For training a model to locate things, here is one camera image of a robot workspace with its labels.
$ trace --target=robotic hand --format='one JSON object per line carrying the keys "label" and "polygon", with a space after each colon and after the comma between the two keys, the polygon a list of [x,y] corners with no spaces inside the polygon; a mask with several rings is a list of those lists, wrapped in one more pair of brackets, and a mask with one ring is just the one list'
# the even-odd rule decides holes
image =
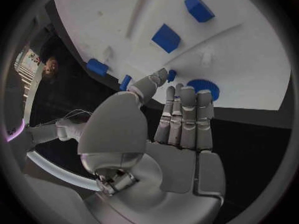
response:
{"label": "robotic hand", "polygon": [[[212,95],[169,87],[150,142],[140,107],[166,79],[161,69],[105,100],[86,123],[78,153],[97,176],[101,200],[133,223],[211,223],[225,195],[223,166],[212,153]],[[88,205],[98,220],[109,219],[98,199]]]}

